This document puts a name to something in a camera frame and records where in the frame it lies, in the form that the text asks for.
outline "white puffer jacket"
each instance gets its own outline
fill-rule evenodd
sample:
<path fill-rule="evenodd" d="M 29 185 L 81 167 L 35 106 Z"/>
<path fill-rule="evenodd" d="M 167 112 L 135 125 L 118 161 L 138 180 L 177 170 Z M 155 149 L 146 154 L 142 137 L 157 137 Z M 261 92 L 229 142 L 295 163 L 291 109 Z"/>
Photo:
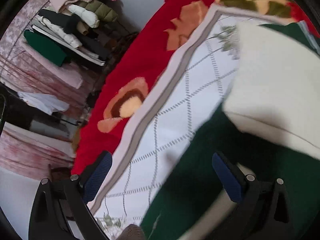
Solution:
<path fill-rule="evenodd" d="M 78 15 L 91 28 L 97 28 L 99 26 L 100 21 L 94 12 L 88 11 L 85 8 L 74 4 L 68 4 L 66 8 L 68 11 Z"/>
<path fill-rule="evenodd" d="M 82 46 L 81 41 L 79 41 L 76 36 L 74 36 L 73 34 L 66 34 L 60 26 L 51 23 L 47 18 L 36 15 L 36 19 L 43 25 L 47 26 L 54 33 L 59 35 L 66 43 L 70 44 L 73 48 L 76 49 Z"/>
<path fill-rule="evenodd" d="M 46 7 L 46 10 L 50 10 L 50 11 L 53 11 L 55 12 L 54 8 L 52 5 L 49 5 L 48 7 Z M 68 11 L 67 9 L 64 9 L 62 12 L 62 14 L 65 14 L 65 15 L 68 15 L 68 16 L 71 16 L 72 15 L 72 12 Z M 77 30 L 83 34 L 83 35 L 87 35 L 88 34 L 88 30 L 89 30 L 89 26 L 83 22 L 78 22 L 77 24 Z"/>

